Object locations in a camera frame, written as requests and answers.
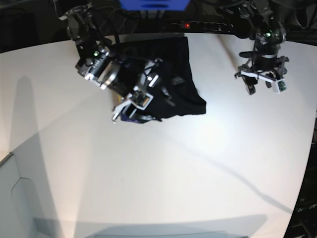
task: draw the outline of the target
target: black cable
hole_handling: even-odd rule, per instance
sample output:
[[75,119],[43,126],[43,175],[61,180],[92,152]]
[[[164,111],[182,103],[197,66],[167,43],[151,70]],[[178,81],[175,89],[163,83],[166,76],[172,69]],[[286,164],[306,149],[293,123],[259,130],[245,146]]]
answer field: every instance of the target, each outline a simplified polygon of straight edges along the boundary
[[302,38],[302,40],[303,40],[303,39],[306,39],[309,35],[311,35],[311,34],[314,33],[315,31],[317,31],[317,29],[312,30],[310,33],[308,33],[306,36],[304,36],[304,37]]
[[135,59],[135,60],[153,61],[151,59],[147,59],[144,57],[138,57],[138,56],[121,55],[121,57],[127,57],[127,58],[131,58],[131,59]]
[[135,18],[135,17],[130,16],[130,15],[128,15],[128,14],[125,14],[125,13],[123,13],[123,12],[119,12],[119,14],[122,15],[123,17],[129,19],[129,20],[133,20],[133,21],[135,21],[135,22],[139,22],[139,19],[138,19],[138,18]]
[[210,2],[207,0],[199,0],[199,1],[201,1],[207,5],[211,5],[211,6],[215,6],[215,7],[232,7],[232,6],[237,6],[237,5],[244,3],[246,0],[238,0],[235,2],[228,1],[227,3],[215,3],[215,2]]
[[160,15],[160,10],[157,11],[157,14],[155,16],[155,20],[157,20],[159,18],[159,15]]
[[252,50],[252,58],[251,58],[251,67],[253,68],[254,65],[254,55],[256,52],[256,42],[257,42],[257,37],[254,39],[254,45],[253,45],[253,50]]
[[156,64],[153,65],[153,66],[150,66],[150,67],[145,68],[145,69],[143,70],[143,72],[145,72],[145,71],[147,71],[147,70],[149,70],[149,69],[157,68],[157,67],[158,67],[158,64],[156,63]]
[[311,27],[317,22],[317,19],[315,21],[313,21]]
[[118,46],[120,44],[120,38],[119,38],[119,34],[118,34],[118,31],[117,29],[114,27],[111,19],[106,16],[106,15],[102,15],[100,14],[96,9],[91,9],[91,11],[95,12],[96,14],[98,14],[99,16],[101,16],[103,19],[105,19],[105,21],[108,22],[108,24],[110,25],[110,28],[112,29],[113,33],[114,33],[114,40],[115,40],[115,43],[116,45]]
[[315,9],[314,9],[314,12],[313,12],[313,14],[312,14],[311,20],[309,21],[309,24],[308,24],[306,30],[310,29],[310,28],[312,27],[312,25],[314,24],[313,21],[314,21],[315,18],[316,18],[316,14],[317,14],[317,4],[316,4],[316,6],[315,6]]
[[287,34],[303,34],[303,33],[312,33],[314,32],[316,29],[310,29],[310,30],[292,30],[292,31],[288,31]]
[[197,4],[196,4],[193,0],[190,1],[190,3],[189,3],[188,5],[190,5],[190,4],[192,4],[192,5],[194,6],[194,8],[195,8],[195,14],[194,14],[190,19],[188,19],[187,21],[192,21],[193,19],[195,19],[196,16],[197,16],[197,14],[198,14],[198,12],[199,12],[199,9],[198,9]]
[[100,27],[97,27],[97,35],[99,36],[100,41],[103,43],[104,46],[107,46],[107,47],[111,46],[111,41],[104,37]]

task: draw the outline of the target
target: black cloth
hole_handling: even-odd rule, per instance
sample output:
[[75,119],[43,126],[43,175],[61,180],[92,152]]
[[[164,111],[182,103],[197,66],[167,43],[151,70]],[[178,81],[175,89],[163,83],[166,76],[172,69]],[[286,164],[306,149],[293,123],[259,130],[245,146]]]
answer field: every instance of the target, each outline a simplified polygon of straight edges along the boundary
[[[123,55],[152,60],[162,59],[162,63],[155,71],[162,79],[174,105],[168,103],[161,88],[155,86],[153,89],[148,89],[154,99],[145,111],[138,110],[137,113],[152,115],[158,119],[166,119],[175,115],[206,113],[206,102],[199,96],[193,82],[187,37],[122,43],[119,45],[119,51]],[[181,79],[175,83],[174,79],[177,77]]]

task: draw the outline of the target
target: white tabletop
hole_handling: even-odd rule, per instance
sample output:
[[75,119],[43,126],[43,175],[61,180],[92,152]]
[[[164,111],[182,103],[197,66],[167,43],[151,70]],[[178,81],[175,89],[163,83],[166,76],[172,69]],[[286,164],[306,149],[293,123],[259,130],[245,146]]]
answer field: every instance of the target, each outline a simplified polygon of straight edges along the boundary
[[249,96],[234,73],[251,41],[186,36],[207,113],[163,123],[113,124],[112,95],[77,74],[72,41],[0,55],[6,137],[56,237],[284,236],[315,123],[317,48],[283,44],[289,90],[259,82]]

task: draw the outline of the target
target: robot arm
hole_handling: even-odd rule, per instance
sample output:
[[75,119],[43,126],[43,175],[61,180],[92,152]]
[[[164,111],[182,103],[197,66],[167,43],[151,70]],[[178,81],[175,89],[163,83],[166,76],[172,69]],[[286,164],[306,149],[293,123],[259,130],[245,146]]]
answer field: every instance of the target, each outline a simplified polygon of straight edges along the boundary
[[238,67],[235,77],[242,77],[250,95],[256,92],[258,80],[264,80],[275,93],[287,90],[284,74],[287,57],[278,58],[280,44],[286,40],[286,31],[278,16],[270,9],[268,0],[246,1],[240,10],[248,17],[255,38],[251,52],[241,52],[247,63]]
[[120,49],[118,35],[116,44],[113,45],[100,32],[98,17],[103,18],[111,27],[107,16],[100,16],[88,2],[71,8],[61,5],[63,2],[65,1],[56,0],[55,8],[56,12],[60,13],[59,18],[68,21],[67,33],[75,42],[80,57],[76,65],[78,73],[102,90],[111,89],[121,98],[121,103],[112,110],[113,122],[119,116],[125,121],[145,123],[150,120],[161,121],[161,117],[168,118],[178,113],[205,113],[205,108],[197,112],[180,109],[180,105],[186,103],[186,100],[182,102],[182,99],[176,96],[171,97],[173,86],[167,90],[168,85],[166,86],[165,82],[173,81],[174,79],[170,78],[173,76],[176,77],[175,85],[185,83],[183,79],[178,80],[175,70],[166,68],[166,65],[174,65],[173,62],[164,62],[159,57],[148,59],[127,55]]

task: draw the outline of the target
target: blue object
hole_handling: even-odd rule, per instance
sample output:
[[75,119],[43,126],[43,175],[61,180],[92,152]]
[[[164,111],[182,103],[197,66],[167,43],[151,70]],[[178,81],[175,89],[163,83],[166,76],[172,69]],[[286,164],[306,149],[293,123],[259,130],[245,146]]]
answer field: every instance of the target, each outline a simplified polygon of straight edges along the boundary
[[190,0],[120,0],[123,9],[183,11]]
[[127,122],[133,122],[133,123],[137,123],[140,124],[140,122],[138,120],[135,119],[130,119],[127,115],[125,114],[121,114],[120,115],[121,121],[127,121]]

